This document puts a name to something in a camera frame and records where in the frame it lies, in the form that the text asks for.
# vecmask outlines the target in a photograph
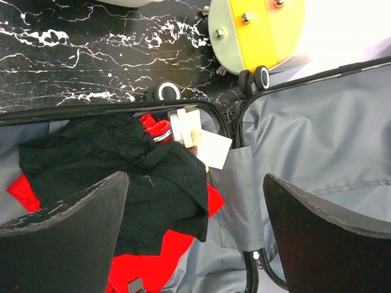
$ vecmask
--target screw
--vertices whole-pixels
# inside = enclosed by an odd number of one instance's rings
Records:
[[[216,29],[216,31],[214,32],[214,36],[218,40],[221,40],[222,38],[224,38],[224,35],[225,35],[225,32],[223,29]]]
[[[285,0],[274,0],[274,5],[281,7],[285,4]]]
[[[250,23],[251,22],[251,14],[249,12],[245,12],[242,16],[242,22],[243,23]]]

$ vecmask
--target black marble surface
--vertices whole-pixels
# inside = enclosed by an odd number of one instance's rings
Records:
[[[208,4],[0,0],[0,112],[142,101],[164,80],[185,98],[231,108],[237,77],[216,75],[207,20],[195,20]]]

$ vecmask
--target gray buckle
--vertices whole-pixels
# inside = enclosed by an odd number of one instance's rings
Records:
[[[142,284],[141,278],[137,278],[128,284],[129,293],[147,293]]]

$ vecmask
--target yellow stripe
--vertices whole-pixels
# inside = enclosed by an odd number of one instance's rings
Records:
[[[250,71],[259,65],[267,68],[278,65],[265,1],[229,0],[241,57],[245,69]],[[251,22],[248,24],[242,22],[246,12],[251,14]]]

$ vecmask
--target black cloth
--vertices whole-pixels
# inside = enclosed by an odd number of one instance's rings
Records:
[[[128,174],[115,255],[158,255],[168,229],[206,240],[205,165],[177,142],[157,145],[127,114],[71,121],[19,150],[20,167],[42,208],[116,171]]]

